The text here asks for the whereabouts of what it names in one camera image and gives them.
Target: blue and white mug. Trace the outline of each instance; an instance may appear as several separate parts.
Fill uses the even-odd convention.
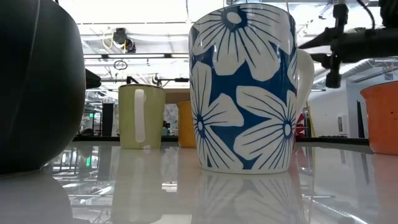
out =
[[[189,46],[202,168],[286,171],[315,73],[309,54],[297,48],[293,17],[267,4],[225,7],[194,23]]]

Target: hanging cable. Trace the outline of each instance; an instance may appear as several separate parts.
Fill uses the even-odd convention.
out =
[[[106,48],[106,49],[111,49],[112,48],[112,46],[113,46],[113,34],[112,34],[112,38],[111,38],[111,46],[110,47],[108,47],[106,44],[105,44],[105,33],[103,33],[104,35],[103,35],[103,38],[102,38],[102,44],[104,45],[104,47]]]
[[[290,11],[289,11],[289,0],[286,0],[286,9],[287,9],[287,13],[290,14]]]
[[[376,23],[374,21],[374,17],[372,12],[369,10],[369,8],[365,5],[365,3],[362,2],[362,0],[356,0],[356,2],[358,2],[358,4],[360,6],[362,6],[363,9],[365,9],[365,11],[369,14],[371,20],[372,20],[372,29],[374,29],[376,27]]]

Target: white wall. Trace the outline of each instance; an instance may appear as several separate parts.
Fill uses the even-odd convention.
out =
[[[319,136],[348,136],[350,126],[348,121],[346,81],[341,81],[339,89],[327,88],[324,92],[311,92],[308,104],[311,110],[315,137]],[[343,127],[346,134],[338,132],[337,117],[343,115]]]
[[[346,82],[347,86],[347,100],[348,100],[348,120],[350,127],[351,138],[359,138],[358,133],[358,108],[357,101],[361,103],[362,121],[364,125],[365,138],[368,138],[368,120],[366,112],[365,99],[360,94],[361,90],[369,85],[360,83],[351,83],[349,80]]]

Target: pale green mug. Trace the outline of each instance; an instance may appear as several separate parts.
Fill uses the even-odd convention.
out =
[[[119,88],[120,145],[125,149],[159,149],[165,90],[143,84]]]

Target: reflective white table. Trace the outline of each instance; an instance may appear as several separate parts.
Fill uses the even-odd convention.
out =
[[[40,172],[0,178],[0,224],[396,223],[398,157],[297,143],[288,172],[201,170],[196,150],[73,142]]]

